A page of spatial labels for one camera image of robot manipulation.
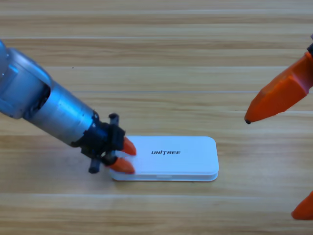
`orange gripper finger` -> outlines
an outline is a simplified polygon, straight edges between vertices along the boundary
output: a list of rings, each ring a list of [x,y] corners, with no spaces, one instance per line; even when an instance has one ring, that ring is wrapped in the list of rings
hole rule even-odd
[[[246,123],[250,124],[286,111],[303,99],[312,86],[313,57],[306,52],[260,90],[246,112]]]
[[[291,213],[297,220],[313,220],[313,191]]]
[[[127,137],[124,138],[124,148],[122,151],[129,155],[136,155],[136,147]]]
[[[122,172],[126,174],[134,174],[135,172],[133,165],[124,158],[117,158],[116,162],[110,165],[109,168],[116,172]]]

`black gripper mount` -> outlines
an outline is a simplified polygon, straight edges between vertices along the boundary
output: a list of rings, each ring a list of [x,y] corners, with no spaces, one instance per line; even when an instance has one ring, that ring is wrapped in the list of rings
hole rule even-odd
[[[89,173],[91,174],[95,174],[100,171],[101,163],[106,166],[114,164],[117,160],[115,151],[122,150],[124,146],[125,131],[119,127],[119,115],[112,113],[109,115],[109,119],[109,124],[103,124],[105,131],[107,131],[107,141],[106,144],[104,144],[103,151],[100,151],[100,153],[93,151],[92,157],[89,156],[91,158]]]

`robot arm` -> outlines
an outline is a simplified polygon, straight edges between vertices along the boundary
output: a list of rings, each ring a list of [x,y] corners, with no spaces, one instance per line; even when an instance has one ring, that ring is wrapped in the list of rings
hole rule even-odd
[[[298,61],[260,90],[247,110],[246,123],[251,124],[286,111],[305,98],[311,87],[313,87],[313,44]],[[298,220],[313,220],[313,191],[291,215]]]
[[[119,127],[118,114],[101,122],[95,110],[55,82],[34,60],[0,41],[0,112],[32,123],[90,158],[90,173],[101,164],[132,174],[132,164],[116,156],[136,148]]]

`orange robotic claw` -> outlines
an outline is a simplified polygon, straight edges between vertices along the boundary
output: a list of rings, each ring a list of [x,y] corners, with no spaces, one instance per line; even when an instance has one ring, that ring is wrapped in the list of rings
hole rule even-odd
[[[313,44],[298,61],[260,90],[246,112],[246,123],[251,124],[286,111],[306,97],[311,87],[313,87]],[[313,220],[313,191],[291,215],[297,220]]]

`wooden surface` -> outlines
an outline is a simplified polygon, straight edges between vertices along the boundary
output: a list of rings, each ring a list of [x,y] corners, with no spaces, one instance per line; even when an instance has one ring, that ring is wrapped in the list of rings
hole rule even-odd
[[[0,118],[1,235],[311,235],[313,96],[247,125],[303,55],[312,0],[0,0],[1,38],[129,135],[206,135],[211,183],[114,182],[23,120]]]

